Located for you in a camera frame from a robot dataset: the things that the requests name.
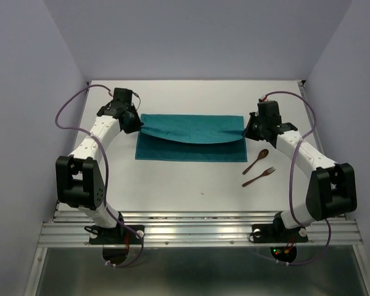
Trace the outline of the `teal cloth napkin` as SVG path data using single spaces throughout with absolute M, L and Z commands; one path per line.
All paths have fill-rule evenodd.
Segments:
M 142 114 L 136 160 L 241 163 L 247 161 L 238 115 Z

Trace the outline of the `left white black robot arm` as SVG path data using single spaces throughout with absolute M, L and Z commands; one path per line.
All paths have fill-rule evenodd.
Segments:
M 85 138 L 68 156 L 56 163 L 57 195 L 59 202 L 76 208 L 104 230 L 112 243 L 125 235 L 120 212 L 107 201 L 109 166 L 106 149 L 120 132 L 138 132 L 143 123 L 133 103 L 111 101 L 101 107 L 91 129 L 79 128 Z

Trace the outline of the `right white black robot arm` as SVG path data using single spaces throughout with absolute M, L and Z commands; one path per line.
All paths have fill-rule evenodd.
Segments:
M 289 177 L 289 209 L 278 214 L 271 226 L 273 237 L 284 241 L 294 228 L 308 226 L 357 209 L 355 171 L 348 163 L 337 163 L 320 153 L 291 123 L 282 123 L 281 116 L 263 117 L 256 112 L 243 133 L 245 138 L 266 141 L 291 160 Z M 305 201 L 293 204 L 294 169 L 308 177 Z

